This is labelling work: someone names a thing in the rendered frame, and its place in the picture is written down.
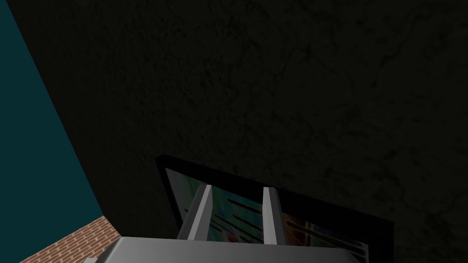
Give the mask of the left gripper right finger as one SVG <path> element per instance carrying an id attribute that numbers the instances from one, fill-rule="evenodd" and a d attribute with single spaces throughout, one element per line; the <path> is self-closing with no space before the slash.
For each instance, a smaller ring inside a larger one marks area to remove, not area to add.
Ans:
<path id="1" fill-rule="evenodd" d="M 282 208 L 274 187 L 263 188 L 262 222 L 264 244 L 287 245 Z"/>

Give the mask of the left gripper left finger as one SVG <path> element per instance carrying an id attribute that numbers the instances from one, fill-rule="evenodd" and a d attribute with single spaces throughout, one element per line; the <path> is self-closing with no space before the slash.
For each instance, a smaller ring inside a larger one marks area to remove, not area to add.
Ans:
<path id="1" fill-rule="evenodd" d="M 177 239 L 207 241 L 212 211 L 212 186 L 201 184 L 197 188 Z"/>

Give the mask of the black framed colourful picture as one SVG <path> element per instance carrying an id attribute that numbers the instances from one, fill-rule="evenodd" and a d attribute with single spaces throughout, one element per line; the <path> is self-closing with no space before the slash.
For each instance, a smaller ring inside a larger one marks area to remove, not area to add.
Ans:
<path id="1" fill-rule="evenodd" d="M 263 243 L 265 184 L 169 155 L 155 163 L 178 227 L 197 188 L 213 187 L 208 240 Z M 394 223 L 312 197 L 278 189 L 281 219 L 290 245 L 343 248 L 358 263 L 395 263 Z"/>

